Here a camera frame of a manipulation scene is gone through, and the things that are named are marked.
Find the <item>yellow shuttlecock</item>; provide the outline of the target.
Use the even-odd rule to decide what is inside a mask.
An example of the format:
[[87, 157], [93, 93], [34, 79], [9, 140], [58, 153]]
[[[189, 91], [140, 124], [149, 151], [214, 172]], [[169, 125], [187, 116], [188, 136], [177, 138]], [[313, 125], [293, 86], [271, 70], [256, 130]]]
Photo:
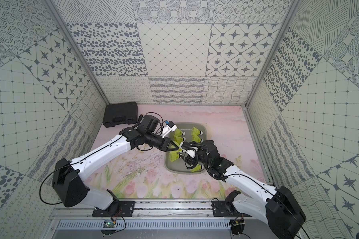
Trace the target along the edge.
[[174, 136], [184, 136], [184, 135], [185, 135], [185, 132], [178, 128], [174, 132]]
[[203, 139], [201, 139], [198, 135], [192, 135], [192, 141], [195, 141], [196, 143], [201, 143]]
[[184, 142], [184, 138], [180, 136], [174, 136], [174, 141], [180, 144], [181, 142]]
[[192, 130], [191, 130], [191, 135], [203, 135], [203, 131], [201, 131], [200, 129], [196, 128], [196, 127], [193, 127]]
[[169, 161], [174, 162], [181, 157], [182, 150], [170, 151], [169, 152]]
[[194, 168], [190, 170], [191, 173], [202, 171], [202, 166], [200, 164], [197, 164]]

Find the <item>grey plastic storage box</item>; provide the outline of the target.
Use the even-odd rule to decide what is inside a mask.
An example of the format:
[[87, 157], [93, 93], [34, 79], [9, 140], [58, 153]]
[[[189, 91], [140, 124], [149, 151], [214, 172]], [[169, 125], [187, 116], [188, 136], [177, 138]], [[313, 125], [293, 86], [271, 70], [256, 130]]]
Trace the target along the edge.
[[[185, 139], [184, 140], [185, 142], [192, 141], [191, 130], [193, 127], [196, 127], [198, 129], [200, 129], [201, 131], [203, 131], [203, 135], [199, 135], [199, 137], [201, 139], [203, 139], [203, 141], [207, 140], [206, 127], [202, 124], [192, 123], [192, 122], [179, 122], [179, 123], [176, 123], [176, 126], [178, 129], [185, 132], [185, 135], [181, 136]], [[168, 136], [171, 138], [172, 141], [174, 141], [174, 132], [171, 132], [170, 134], [168, 134]], [[178, 160], [176, 160], [174, 162], [170, 162], [169, 161], [169, 152], [166, 152], [166, 154], [165, 154], [165, 167], [168, 171], [170, 171], [172, 173], [178, 173], [178, 174], [201, 174], [205, 171], [205, 169], [202, 168], [202, 171], [191, 173], [190, 170], [188, 170], [186, 168], [185, 163], [182, 158], [179, 158]]]

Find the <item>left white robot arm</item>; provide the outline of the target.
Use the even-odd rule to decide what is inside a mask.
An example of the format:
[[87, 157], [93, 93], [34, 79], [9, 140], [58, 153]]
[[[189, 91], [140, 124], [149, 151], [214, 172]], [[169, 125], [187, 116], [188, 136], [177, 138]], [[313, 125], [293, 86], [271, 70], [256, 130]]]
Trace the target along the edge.
[[144, 144], [163, 152], [177, 150], [178, 146], [168, 137], [176, 131], [177, 126], [172, 121], [166, 121], [161, 127], [161, 133], [156, 134], [155, 129], [159, 123], [155, 116], [145, 115], [136, 126], [121, 130], [93, 151], [71, 161], [65, 158], [58, 161], [52, 187], [62, 204], [67, 208], [84, 204], [109, 211], [117, 203], [117, 197], [110, 191], [104, 192], [85, 185], [85, 180], [114, 158]]

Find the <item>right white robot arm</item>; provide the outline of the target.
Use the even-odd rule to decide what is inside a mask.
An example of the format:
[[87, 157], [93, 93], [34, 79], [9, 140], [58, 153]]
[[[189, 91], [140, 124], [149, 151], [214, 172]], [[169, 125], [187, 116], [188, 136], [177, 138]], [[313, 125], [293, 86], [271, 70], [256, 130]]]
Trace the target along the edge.
[[280, 239], [293, 239], [303, 229], [306, 215], [285, 186], [276, 188], [243, 172], [219, 154], [213, 140], [182, 142], [179, 147], [185, 162], [202, 164], [213, 179], [236, 187], [225, 199], [231, 211], [262, 221]]

